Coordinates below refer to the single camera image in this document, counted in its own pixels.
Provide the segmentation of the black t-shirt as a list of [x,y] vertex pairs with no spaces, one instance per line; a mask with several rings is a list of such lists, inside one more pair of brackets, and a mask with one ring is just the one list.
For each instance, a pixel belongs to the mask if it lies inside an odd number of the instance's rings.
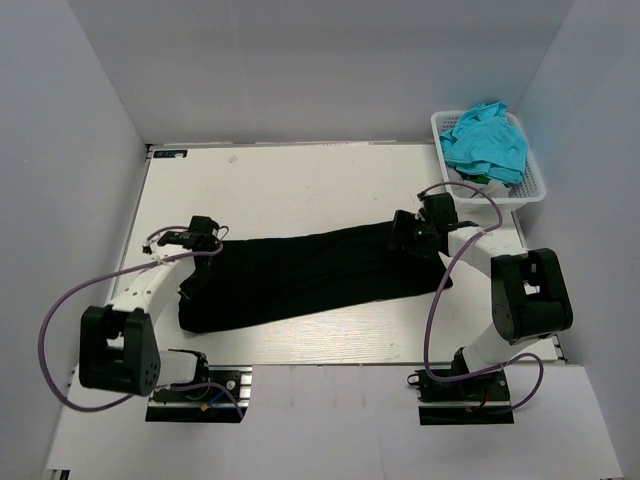
[[382,222],[290,238],[230,240],[181,286],[182,330],[228,331],[437,290],[438,256],[388,247]]

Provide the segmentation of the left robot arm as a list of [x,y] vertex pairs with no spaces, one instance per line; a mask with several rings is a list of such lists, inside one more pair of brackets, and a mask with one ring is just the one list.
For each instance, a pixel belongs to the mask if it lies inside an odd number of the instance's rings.
[[81,318],[79,380],[83,387],[138,396],[177,387],[199,399],[211,387],[204,356],[161,351],[154,326],[181,285],[200,274],[222,251],[220,226],[194,216],[188,227],[165,227],[144,241],[152,257],[128,288],[103,307],[88,307]]

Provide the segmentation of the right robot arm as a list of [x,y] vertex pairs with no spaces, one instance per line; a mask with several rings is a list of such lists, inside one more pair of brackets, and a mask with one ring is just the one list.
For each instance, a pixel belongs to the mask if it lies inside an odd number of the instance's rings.
[[424,195],[416,213],[394,214],[389,247],[423,260],[450,258],[429,307],[424,335],[424,364],[429,368],[430,340],[438,302],[456,265],[463,262],[491,282],[492,323],[462,347],[462,367],[449,380],[461,397],[472,399],[488,385],[487,374],[523,358],[536,342],[569,329],[573,310],[557,254],[548,248],[527,250],[497,238],[497,223],[481,227],[461,221],[448,193]]

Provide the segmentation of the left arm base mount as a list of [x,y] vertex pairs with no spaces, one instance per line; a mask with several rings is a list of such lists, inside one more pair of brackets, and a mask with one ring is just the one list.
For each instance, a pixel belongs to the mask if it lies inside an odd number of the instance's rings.
[[253,368],[209,366],[185,387],[167,386],[150,396],[149,423],[239,424],[251,398]]

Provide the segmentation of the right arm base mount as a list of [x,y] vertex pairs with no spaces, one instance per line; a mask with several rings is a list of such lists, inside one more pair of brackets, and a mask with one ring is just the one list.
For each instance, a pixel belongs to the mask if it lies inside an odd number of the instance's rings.
[[510,425],[511,395],[503,371],[461,382],[432,380],[425,370],[407,377],[417,390],[421,426]]

